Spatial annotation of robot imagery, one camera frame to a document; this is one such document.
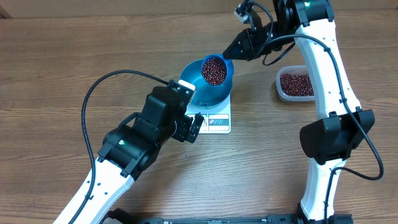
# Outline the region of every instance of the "blue bowl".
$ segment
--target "blue bowl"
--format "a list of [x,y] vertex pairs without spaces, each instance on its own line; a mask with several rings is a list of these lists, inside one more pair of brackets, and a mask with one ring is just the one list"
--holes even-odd
[[[206,60],[219,57],[226,65],[226,78],[221,85],[210,85],[201,75],[201,68]],[[231,93],[234,66],[232,60],[226,60],[222,55],[209,55],[187,65],[181,73],[180,79],[196,86],[197,92],[191,104],[201,109],[212,109],[220,105]]]

